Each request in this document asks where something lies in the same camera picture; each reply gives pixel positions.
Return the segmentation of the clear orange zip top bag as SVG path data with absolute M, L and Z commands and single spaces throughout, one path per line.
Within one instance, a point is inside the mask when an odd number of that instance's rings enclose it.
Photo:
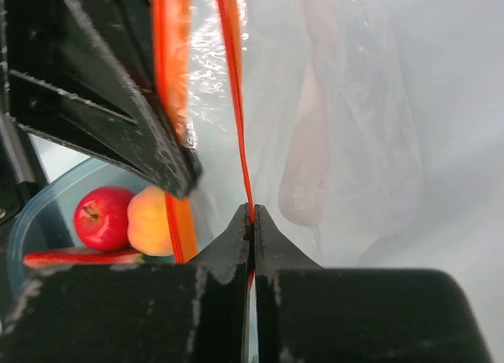
M 330 266 L 503 266 L 503 0 L 236 0 L 254 201 Z

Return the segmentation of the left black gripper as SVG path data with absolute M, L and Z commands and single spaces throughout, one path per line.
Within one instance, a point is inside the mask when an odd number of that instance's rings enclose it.
M 197 154 L 154 82 L 151 0 L 6 0 L 6 114 L 19 127 L 126 169 L 177 198 Z M 1 229 L 46 185 L 28 133 L 1 112 Z

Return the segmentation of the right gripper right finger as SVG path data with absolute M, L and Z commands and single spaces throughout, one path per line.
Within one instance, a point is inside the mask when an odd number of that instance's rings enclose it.
M 464 292 L 435 269 L 325 269 L 254 217 L 261 362 L 489 362 Z

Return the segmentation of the blue transparent plastic tub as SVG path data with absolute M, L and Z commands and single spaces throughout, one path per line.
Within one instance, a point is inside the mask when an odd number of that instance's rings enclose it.
M 7 271 L 12 296 L 16 298 L 29 274 L 26 254 L 81 246 L 75 233 L 75 208 L 90 191 L 103 186 L 118 186 L 139 193 L 150 185 L 124 169 L 89 158 L 59 176 L 33 197 L 18 214 L 7 247 Z

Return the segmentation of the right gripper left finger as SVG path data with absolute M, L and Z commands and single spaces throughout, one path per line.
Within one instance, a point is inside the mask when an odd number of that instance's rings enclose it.
M 250 218 L 240 206 L 190 262 L 55 265 L 32 273 L 4 362 L 245 362 Z

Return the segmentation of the toy watermelon slice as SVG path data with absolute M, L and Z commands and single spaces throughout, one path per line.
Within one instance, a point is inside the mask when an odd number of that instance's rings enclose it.
M 102 252 L 86 247 L 68 247 L 32 252 L 23 258 L 23 263 L 30 269 L 52 265 L 113 265 L 138 262 L 143 262 L 143 254 L 132 248 Z

